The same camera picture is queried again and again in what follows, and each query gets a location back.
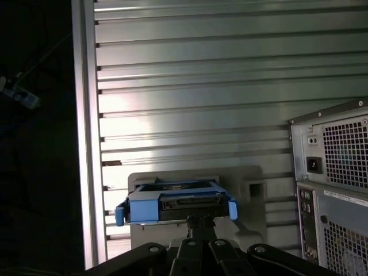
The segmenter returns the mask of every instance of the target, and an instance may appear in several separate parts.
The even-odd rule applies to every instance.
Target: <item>screw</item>
[[[266,252],[266,249],[264,249],[263,247],[261,246],[257,246],[256,248],[254,248],[255,252],[257,253],[265,253]]]
[[[223,246],[223,245],[225,245],[225,242],[223,240],[216,240],[215,244],[217,246]]]

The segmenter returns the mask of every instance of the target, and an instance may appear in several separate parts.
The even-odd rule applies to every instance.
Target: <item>ventilation grille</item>
[[[362,122],[323,130],[327,177],[330,182],[368,189],[368,133]]]
[[[329,222],[324,240],[328,269],[341,275],[368,275],[368,238]]]

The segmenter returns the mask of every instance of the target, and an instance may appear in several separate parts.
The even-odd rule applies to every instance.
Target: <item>wire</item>
[[[37,64],[35,64],[32,68],[30,68],[27,72],[23,73],[18,80],[15,82],[13,89],[16,90],[17,86],[21,83],[21,81],[32,73],[45,59],[47,59],[55,49],[57,49],[63,42],[65,42],[69,37],[71,37],[71,33],[68,33],[64,36],[59,42],[57,42],[40,60]]]

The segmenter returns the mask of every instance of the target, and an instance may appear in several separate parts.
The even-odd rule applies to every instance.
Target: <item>aluminum panel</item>
[[[133,173],[150,171],[195,170],[199,168],[220,168],[235,166],[261,166],[264,174],[282,174],[292,172],[290,154],[278,153],[275,155],[256,156],[218,156],[218,158],[203,160],[188,160],[181,162],[166,161],[162,163],[133,163],[123,166],[102,168],[104,184],[110,189],[126,189],[128,177]]]
[[[318,110],[335,103],[341,103],[341,101],[222,106],[207,110],[204,108],[177,109],[156,113],[150,111],[145,112],[146,114],[111,114],[109,118],[106,114],[105,118],[100,119],[100,134],[101,137],[108,137],[282,125],[288,118],[297,114]]]
[[[263,83],[218,83],[205,87],[145,87],[143,91],[99,95],[101,113],[129,112],[137,110],[196,108],[204,106],[258,104],[262,102],[302,101],[337,98],[336,90],[352,89],[351,97],[366,95],[366,77],[285,80]]]
[[[367,28],[368,12],[288,14],[272,16],[233,16],[160,18],[155,21],[119,21],[96,26],[96,42],[183,39],[194,37],[220,37],[269,35],[271,33],[322,32],[326,30]],[[340,18],[344,21],[336,24]]]
[[[267,179],[266,187],[268,200],[282,197],[295,197],[296,194],[295,180],[291,177]]]
[[[244,165],[298,254],[287,120],[366,95],[367,4],[73,1],[86,266],[130,248],[104,210],[131,173]]]
[[[368,41],[368,34],[326,34],[318,35],[315,39],[294,35],[249,39],[221,38],[201,41],[169,40],[138,44],[101,44],[96,49],[97,65],[359,52],[366,50],[365,43],[362,41]]]
[[[96,20],[119,20],[155,17],[175,17],[175,16],[203,16],[216,14],[250,14],[258,12],[289,12],[304,11],[308,9],[333,9],[336,7],[352,8],[366,4],[366,1],[273,1],[273,2],[252,2],[252,1],[226,1],[219,5],[213,2],[201,1],[200,3],[165,1],[104,1],[100,0],[95,4]]]
[[[199,62],[172,62],[156,64],[130,64],[124,66],[103,66],[98,71],[99,81],[123,78],[139,78],[154,76],[180,76],[195,74],[219,74],[242,71],[295,70],[310,68],[329,69],[336,66],[364,65],[368,63],[368,55],[362,53],[346,53],[344,55],[320,56],[268,56],[261,59],[236,60],[201,60]]]
[[[132,135],[108,137],[101,143],[101,150],[105,152],[119,153],[122,151],[147,148],[176,147],[180,145],[218,145],[254,141],[272,141],[289,139],[286,126],[280,125],[266,128],[239,128],[221,131],[198,131],[154,133],[149,135]]]

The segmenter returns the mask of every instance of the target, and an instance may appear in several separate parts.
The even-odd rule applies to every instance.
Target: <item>label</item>
[[[345,201],[348,201],[348,202],[351,202],[351,203],[354,203],[354,204],[359,204],[359,205],[362,205],[364,207],[368,207],[368,201],[360,200],[359,198],[349,197],[347,195],[334,193],[332,191],[323,191],[323,193],[325,194],[325,196],[335,197],[335,198],[338,198],[340,200],[345,200]]]

